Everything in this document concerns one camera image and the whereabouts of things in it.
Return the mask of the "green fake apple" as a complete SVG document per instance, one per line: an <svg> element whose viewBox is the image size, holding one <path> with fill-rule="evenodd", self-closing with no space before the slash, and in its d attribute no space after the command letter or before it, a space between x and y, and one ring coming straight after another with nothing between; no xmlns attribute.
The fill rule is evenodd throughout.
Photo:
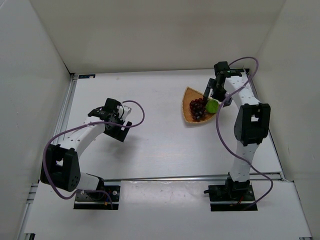
<svg viewBox="0 0 320 240"><path fill-rule="evenodd" d="M209 114L216 114L220 104L215 99L209 99L205 105L205 110Z"/></svg>

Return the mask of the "woven bamboo fruit bowl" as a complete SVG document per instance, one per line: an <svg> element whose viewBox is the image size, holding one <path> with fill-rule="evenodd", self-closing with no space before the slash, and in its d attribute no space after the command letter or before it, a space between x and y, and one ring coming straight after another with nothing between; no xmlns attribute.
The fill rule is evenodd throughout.
<svg viewBox="0 0 320 240"><path fill-rule="evenodd" d="M191 87L184 91L182 113L188 124L204 124L212 120L218 112L220 103L213 98L204 98L203 94Z"/></svg>

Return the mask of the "dark red fake grapes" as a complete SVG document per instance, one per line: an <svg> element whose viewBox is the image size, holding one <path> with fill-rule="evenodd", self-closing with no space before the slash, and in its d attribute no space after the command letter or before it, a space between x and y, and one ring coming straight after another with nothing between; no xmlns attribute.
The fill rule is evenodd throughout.
<svg viewBox="0 0 320 240"><path fill-rule="evenodd" d="M206 103L207 100L203 100L203 98L197 98L192 100L189 103L189 109L191 112L192 119L196 122L202 121L207 112L206 112Z"/></svg>

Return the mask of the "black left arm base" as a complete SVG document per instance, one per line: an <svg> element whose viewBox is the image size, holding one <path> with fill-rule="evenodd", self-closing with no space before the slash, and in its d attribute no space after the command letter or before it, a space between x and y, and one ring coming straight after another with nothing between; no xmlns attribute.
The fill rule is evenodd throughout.
<svg viewBox="0 0 320 240"><path fill-rule="evenodd" d="M75 195L74 210L113 210L119 209L120 205L120 183L105 182L103 190L110 198L102 192L77 193Z"/></svg>

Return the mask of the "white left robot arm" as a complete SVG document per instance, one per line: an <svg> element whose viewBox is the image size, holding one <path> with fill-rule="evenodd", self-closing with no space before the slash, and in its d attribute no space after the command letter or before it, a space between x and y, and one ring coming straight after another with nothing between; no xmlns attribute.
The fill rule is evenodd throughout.
<svg viewBox="0 0 320 240"><path fill-rule="evenodd" d="M83 128L56 145L49 144L45 153L46 169L56 188L72 192L103 190L101 177L81 172L79 159L85 149L101 134L123 142L128 134L130 121L126 117L132 109L119 101L107 98L104 106L90 111Z"/></svg>

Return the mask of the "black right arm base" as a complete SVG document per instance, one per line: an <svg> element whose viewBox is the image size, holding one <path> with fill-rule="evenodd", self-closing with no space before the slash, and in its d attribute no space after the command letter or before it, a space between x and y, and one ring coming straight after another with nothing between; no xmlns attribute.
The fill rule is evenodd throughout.
<svg viewBox="0 0 320 240"><path fill-rule="evenodd" d="M211 212L254 212L258 211L254 190L251 184L248 188L233 190L224 185L209 185L203 191L209 196Z"/></svg>

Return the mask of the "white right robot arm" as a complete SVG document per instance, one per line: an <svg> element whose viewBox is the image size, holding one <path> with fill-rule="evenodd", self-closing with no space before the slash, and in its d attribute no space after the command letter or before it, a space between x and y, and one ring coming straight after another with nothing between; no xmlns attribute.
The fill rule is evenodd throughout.
<svg viewBox="0 0 320 240"><path fill-rule="evenodd" d="M255 152L268 136L271 107L261 103L241 70L231 69L226 61L214 65L215 78L208 81L204 98L217 100L222 106L234 102L238 114L234 123L237 148L234 162L225 182L225 190L234 199L249 191L250 169Z"/></svg>

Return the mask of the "blue left corner label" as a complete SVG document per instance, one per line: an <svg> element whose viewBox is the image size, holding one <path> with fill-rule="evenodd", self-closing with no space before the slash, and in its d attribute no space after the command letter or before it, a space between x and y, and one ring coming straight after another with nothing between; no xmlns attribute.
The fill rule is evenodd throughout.
<svg viewBox="0 0 320 240"><path fill-rule="evenodd" d="M80 74L78 79L94 79L95 77L95 74Z"/></svg>

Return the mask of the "aluminium left table rail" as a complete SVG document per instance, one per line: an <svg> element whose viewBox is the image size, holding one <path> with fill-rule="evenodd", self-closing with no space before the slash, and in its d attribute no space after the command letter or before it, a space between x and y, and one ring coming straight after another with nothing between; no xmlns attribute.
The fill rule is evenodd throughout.
<svg viewBox="0 0 320 240"><path fill-rule="evenodd" d="M78 74L72 73L70 75L70 81L62 98L62 103L59 108L58 118L55 124L53 133L50 135L49 140L57 134L65 131L68 126L73 99L75 95L76 85L78 80Z"/></svg>

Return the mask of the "aluminium front table rail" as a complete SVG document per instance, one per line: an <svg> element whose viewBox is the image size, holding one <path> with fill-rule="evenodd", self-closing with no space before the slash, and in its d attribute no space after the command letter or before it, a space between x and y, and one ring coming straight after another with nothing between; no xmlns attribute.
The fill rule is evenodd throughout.
<svg viewBox="0 0 320 240"><path fill-rule="evenodd" d="M280 172L267 172L264 173L272 180L282 181L284 178ZM226 180L228 174L218 175L190 175L190 176L167 176L167 177L136 177L136 178L110 178L104 179L105 182L120 182L120 181L223 181ZM264 181L268 180L263 175L258 173L250 174L251 180Z"/></svg>

